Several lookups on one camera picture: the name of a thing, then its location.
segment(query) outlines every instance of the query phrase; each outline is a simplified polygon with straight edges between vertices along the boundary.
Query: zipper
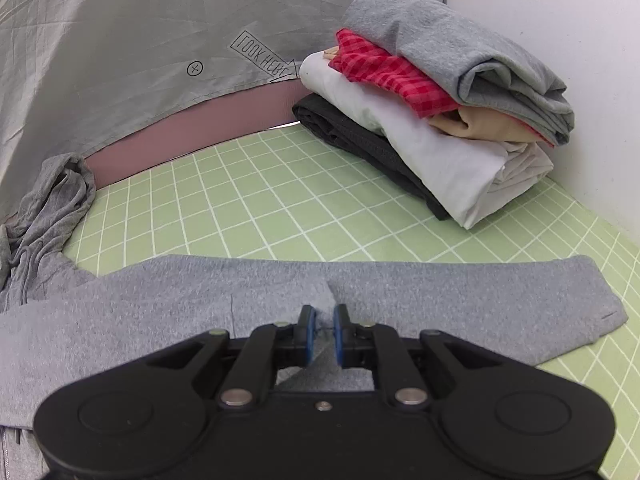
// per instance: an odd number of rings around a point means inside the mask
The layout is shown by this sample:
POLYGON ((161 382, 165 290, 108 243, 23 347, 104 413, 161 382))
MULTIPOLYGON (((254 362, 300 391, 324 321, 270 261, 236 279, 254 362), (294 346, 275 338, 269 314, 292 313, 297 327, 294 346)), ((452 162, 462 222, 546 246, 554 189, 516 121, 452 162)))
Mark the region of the zipper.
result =
POLYGON ((2 466, 4 466, 4 480, 11 480, 9 476, 9 450, 6 446, 6 428, 2 428, 2 466))

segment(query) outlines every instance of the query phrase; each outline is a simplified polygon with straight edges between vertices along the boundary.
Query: folded white garment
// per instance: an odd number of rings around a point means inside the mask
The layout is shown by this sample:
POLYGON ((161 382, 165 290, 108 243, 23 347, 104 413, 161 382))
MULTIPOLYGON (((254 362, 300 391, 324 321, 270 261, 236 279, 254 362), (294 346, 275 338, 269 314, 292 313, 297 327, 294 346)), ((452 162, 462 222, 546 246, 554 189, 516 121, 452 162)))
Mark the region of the folded white garment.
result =
POLYGON ((329 67, 322 52, 305 59, 300 79, 363 128, 386 136, 404 163, 467 229, 553 169, 535 142, 460 139, 441 133, 399 96, 348 81, 329 67))

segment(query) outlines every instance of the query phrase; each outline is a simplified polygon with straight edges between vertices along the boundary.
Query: stack of folded clothes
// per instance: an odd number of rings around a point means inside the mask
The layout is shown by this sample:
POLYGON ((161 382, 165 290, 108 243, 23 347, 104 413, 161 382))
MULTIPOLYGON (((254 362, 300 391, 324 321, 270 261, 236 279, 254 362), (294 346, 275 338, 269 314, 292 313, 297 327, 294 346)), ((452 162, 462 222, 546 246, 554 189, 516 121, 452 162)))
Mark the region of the stack of folded clothes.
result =
POLYGON ((344 27, 302 64, 316 95, 294 113, 438 218, 469 229, 553 169, 538 142, 567 143, 574 114, 522 47, 435 0, 354 0, 344 27))

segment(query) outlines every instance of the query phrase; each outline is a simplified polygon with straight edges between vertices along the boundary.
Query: beige garment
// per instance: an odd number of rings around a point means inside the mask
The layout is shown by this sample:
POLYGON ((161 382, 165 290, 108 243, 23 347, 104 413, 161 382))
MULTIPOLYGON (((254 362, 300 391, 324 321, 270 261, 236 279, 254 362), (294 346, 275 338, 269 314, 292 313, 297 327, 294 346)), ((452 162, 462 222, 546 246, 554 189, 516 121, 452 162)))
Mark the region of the beige garment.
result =
POLYGON ((428 119, 431 126, 463 139, 537 142, 542 138, 522 121, 491 108, 461 106, 428 119))
POLYGON ((338 55, 338 50, 339 50, 339 47, 337 45, 332 46, 331 48, 328 48, 322 53, 322 57, 328 60, 332 60, 334 57, 338 55))

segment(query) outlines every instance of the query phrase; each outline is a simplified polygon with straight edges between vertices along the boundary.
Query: black folded garment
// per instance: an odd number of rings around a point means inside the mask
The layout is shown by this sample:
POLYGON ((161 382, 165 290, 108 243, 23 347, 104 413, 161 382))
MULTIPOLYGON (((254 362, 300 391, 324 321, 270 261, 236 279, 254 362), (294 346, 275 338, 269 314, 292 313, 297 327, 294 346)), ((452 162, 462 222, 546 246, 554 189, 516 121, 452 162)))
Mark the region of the black folded garment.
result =
POLYGON ((385 137, 355 123, 318 94, 303 97, 293 105, 292 110, 300 123, 316 137, 366 160, 407 193, 423 199, 438 220, 449 218, 446 209, 424 187, 385 137))

